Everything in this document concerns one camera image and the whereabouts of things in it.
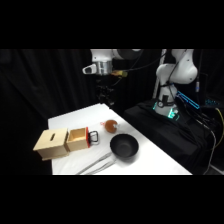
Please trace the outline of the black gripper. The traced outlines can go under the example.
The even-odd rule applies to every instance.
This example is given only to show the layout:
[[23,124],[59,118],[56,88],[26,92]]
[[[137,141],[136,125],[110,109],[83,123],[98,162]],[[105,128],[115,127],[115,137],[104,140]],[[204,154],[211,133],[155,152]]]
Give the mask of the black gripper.
[[114,92],[112,81],[112,76],[99,76],[96,80],[96,90],[97,95],[99,96],[99,103],[106,105],[105,97],[107,97],[107,104],[109,107],[115,105],[115,100],[109,97]]

